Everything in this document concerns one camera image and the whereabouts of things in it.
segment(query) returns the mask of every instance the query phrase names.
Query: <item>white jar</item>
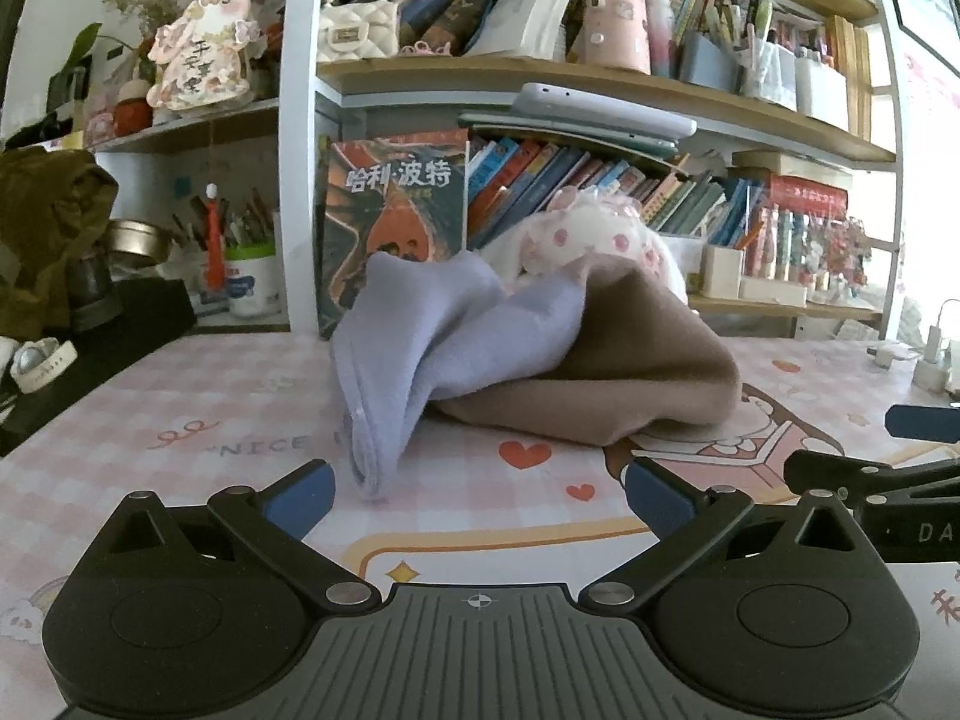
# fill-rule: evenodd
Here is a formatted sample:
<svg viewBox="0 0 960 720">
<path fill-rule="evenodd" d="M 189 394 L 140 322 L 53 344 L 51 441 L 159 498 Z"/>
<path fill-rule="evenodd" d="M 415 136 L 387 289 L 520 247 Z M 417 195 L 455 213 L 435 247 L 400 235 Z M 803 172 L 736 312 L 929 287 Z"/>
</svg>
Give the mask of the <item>white jar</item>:
<svg viewBox="0 0 960 720">
<path fill-rule="evenodd" d="M 273 242 L 228 248 L 227 297 L 235 317 L 266 317 L 280 310 L 280 272 Z"/>
</svg>

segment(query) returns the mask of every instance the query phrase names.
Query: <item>black clamp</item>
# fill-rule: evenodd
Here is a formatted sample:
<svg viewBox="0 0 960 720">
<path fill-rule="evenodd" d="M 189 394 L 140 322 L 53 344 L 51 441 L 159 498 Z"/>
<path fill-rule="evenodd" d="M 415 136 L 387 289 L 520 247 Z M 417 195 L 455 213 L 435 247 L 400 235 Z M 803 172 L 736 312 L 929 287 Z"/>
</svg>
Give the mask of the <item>black clamp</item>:
<svg viewBox="0 0 960 720">
<path fill-rule="evenodd" d="M 891 436 L 957 442 L 960 410 L 894 406 Z M 960 560 L 960 460 L 893 469 L 819 452 L 794 452 L 784 465 L 792 493 L 837 493 L 885 562 Z"/>
<path fill-rule="evenodd" d="M 70 720 L 895 720 L 913 611 L 839 498 L 796 507 L 624 469 L 661 541 L 590 583 L 395 584 L 301 542 L 311 461 L 205 506 L 126 496 L 44 620 Z"/>
</svg>

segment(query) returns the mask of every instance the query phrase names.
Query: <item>plush toy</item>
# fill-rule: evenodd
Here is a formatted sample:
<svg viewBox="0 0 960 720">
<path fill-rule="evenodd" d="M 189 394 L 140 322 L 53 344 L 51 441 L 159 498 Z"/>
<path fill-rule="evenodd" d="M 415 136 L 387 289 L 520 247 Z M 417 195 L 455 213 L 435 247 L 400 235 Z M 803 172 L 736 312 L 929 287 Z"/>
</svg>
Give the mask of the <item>plush toy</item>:
<svg viewBox="0 0 960 720">
<path fill-rule="evenodd" d="M 147 93 L 153 108 L 184 111 L 253 98 L 241 50 L 260 36 L 250 0 L 195 0 L 171 25 L 157 30 L 148 57 L 166 65 Z"/>
<path fill-rule="evenodd" d="M 480 254 L 508 288 L 514 288 L 594 251 L 639 262 L 686 303 L 677 261 L 625 194 L 562 189 L 545 211 L 525 218 Z"/>
</svg>

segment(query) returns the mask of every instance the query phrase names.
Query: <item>metal tin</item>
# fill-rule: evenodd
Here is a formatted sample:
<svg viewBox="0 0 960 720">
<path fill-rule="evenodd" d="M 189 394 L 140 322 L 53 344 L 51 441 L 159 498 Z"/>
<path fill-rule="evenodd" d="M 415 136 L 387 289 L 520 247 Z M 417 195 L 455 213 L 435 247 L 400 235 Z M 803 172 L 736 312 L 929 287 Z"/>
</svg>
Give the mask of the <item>metal tin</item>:
<svg viewBox="0 0 960 720">
<path fill-rule="evenodd" d="M 124 265 L 148 268 L 166 262 L 173 236 L 155 224 L 112 218 L 101 241 L 107 252 L 117 256 Z"/>
</svg>

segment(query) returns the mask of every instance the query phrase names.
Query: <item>red heart print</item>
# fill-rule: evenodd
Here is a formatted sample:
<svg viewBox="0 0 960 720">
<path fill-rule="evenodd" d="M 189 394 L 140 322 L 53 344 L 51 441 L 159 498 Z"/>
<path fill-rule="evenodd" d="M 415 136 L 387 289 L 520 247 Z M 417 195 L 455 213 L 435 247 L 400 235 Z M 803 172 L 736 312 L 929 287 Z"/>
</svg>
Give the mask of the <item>red heart print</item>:
<svg viewBox="0 0 960 720">
<path fill-rule="evenodd" d="M 566 489 L 566 494 L 578 501 L 589 501 L 590 498 L 593 498 L 594 493 L 596 493 L 596 488 L 593 485 L 580 485 L 579 488 L 570 485 Z"/>
<path fill-rule="evenodd" d="M 550 447 L 545 443 L 524 446 L 520 442 L 503 442 L 500 445 L 501 458 L 518 471 L 546 463 L 552 454 Z"/>
</svg>

